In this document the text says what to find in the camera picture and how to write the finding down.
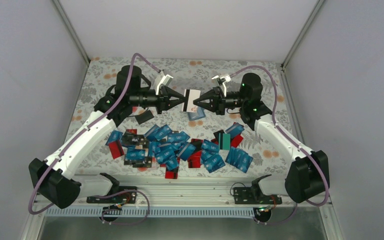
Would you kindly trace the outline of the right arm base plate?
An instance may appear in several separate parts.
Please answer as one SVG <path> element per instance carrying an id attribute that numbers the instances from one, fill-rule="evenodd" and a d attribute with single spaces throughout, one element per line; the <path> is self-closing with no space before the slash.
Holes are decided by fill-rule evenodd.
<path id="1" fill-rule="evenodd" d="M 280 205 L 283 203 L 277 195 L 264 195 L 260 190 L 253 191 L 250 187 L 237 186 L 232 189 L 236 205 Z"/>

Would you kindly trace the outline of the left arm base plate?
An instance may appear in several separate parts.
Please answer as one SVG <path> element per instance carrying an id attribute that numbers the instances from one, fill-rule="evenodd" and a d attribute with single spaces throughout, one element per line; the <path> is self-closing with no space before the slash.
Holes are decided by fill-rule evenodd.
<path id="1" fill-rule="evenodd" d="M 136 203 L 136 192 L 126 192 L 121 194 L 120 192 L 124 192 L 127 190 L 137 190 L 136 186 L 119 186 L 118 189 L 112 189 L 109 191 L 107 196 L 114 195 L 109 198 L 100 198 L 95 196 L 90 196 L 86 198 L 86 202 L 88 204 L 135 204 Z"/>

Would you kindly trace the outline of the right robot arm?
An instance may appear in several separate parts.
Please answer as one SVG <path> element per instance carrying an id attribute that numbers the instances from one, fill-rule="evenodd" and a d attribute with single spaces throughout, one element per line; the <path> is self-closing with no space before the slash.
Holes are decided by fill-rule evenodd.
<path id="1" fill-rule="evenodd" d="M 270 195 L 283 195 L 302 203 L 324 193 L 324 200 L 320 202 L 324 205 L 329 198 L 328 157 L 322 150 L 314 151 L 304 145 L 276 120 L 275 112 L 261 100 L 261 78 L 255 73 L 244 74 L 238 91 L 227 91 L 229 75 L 214 79 L 219 85 L 193 103 L 217 115 L 238 108 L 242 121 L 267 140 L 289 166 L 286 176 L 268 174 L 257 178 L 251 186 L 252 200 L 262 204 Z"/>

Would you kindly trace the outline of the blue leather card holder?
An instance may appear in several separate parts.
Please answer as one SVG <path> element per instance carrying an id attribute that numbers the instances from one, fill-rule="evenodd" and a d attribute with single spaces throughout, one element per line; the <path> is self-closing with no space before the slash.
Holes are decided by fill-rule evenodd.
<path id="1" fill-rule="evenodd" d="M 189 121 L 197 121 L 206 117 L 204 109 L 197 107 L 195 112 L 187 112 Z"/>

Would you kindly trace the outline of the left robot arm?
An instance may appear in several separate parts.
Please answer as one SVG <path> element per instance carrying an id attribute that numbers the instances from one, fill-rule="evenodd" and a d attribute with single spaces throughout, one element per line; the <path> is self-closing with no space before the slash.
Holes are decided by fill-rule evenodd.
<path id="1" fill-rule="evenodd" d="M 154 107 L 158 114 L 184 102 L 185 97 L 168 87 L 172 74 L 158 71 L 154 85 L 141 68 L 125 65 L 112 85 L 93 107 L 84 124 L 64 145 L 46 159 L 35 158 L 28 166 L 36 193 L 64 209 L 79 198 L 100 196 L 111 203 L 119 197 L 119 181 L 107 173 L 76 176 L 80 163 L 107 135 L 128 118 L 133 107 Z M 141 82 L 148 83 L 142 87 Z"/>

